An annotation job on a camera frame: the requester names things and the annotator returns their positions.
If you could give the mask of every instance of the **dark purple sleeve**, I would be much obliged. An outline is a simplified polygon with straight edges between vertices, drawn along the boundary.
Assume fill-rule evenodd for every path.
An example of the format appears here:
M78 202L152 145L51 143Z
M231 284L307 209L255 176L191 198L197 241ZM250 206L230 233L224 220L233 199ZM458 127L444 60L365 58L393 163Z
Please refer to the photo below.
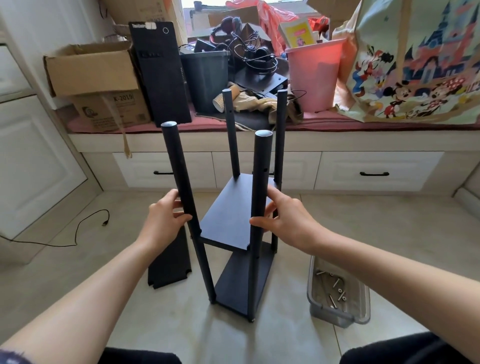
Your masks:
M0 364L32 364L21 354L0 350Z

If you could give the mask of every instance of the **pink trash can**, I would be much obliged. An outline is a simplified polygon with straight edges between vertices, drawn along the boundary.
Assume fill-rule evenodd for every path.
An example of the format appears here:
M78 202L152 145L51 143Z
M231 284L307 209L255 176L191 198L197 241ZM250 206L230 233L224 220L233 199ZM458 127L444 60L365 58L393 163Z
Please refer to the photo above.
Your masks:
M289 48L290 86L303 111L323 111L333 106L342 46L345 39Z

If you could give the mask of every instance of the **black metal tube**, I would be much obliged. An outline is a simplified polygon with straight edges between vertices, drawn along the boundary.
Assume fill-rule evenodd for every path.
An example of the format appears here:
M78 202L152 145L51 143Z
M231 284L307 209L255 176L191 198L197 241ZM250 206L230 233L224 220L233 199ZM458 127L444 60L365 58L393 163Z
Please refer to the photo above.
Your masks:
M282 190L283 178L283 154L285 149L285 128L287 124L287 90L279 90L276 94L276 137L275 137L275 170L274 181L276 187ZM272 250L276 253L278 249L278 237L272 234Z
M235 116L233 115L232 90L226 88L222 91L223 103L225 105L225 119L227 120L228 147L230 148L230 159L232 161L232 174L234 178L240 176L239 149L237 146L237 128Z
M259 130L255 133L255 149L253 154L252 181L252 213L251 216L263 216L267 200L268 173L272 154L273 133L269 130ZM248 272L248 305L247 316L250 321L255 319L257 309L256 292L258 284L258 268L260 264L260 248L263 229L250 227L250 267Z
M167 146L168 158L170 159L173 175L175 177L175 183L177 184L179 196L182 201L183 211L185 211L186 214L192 215L192 219L188 222L188 228L192 235L193 246L195 247L200 270L202 271L208 298L211 303L215 303L215 288L213 286L205 246L200 241L202 230L200 229L200 222L195 208L192 187L190 186L187 165L185 164L185 157L181 146L179 129L177 123L174 121L164 122L161 127L163 138L165 139L165 145Z

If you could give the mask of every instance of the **black trash can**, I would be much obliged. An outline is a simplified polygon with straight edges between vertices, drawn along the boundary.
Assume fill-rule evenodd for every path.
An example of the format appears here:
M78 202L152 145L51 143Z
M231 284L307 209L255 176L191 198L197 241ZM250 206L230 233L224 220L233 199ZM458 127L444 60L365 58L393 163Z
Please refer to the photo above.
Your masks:
M212 101L227 87L229 55L227 50L180 55L197 112L218 113Z

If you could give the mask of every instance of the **black pants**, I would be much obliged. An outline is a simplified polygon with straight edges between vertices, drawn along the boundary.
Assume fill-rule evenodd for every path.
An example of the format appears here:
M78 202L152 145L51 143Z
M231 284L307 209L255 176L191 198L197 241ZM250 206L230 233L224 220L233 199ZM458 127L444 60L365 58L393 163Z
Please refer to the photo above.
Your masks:
M98 364L181 364L175 354L105 348Z
M462 354L431 332L374 342L343 354L340 364L470 363Z

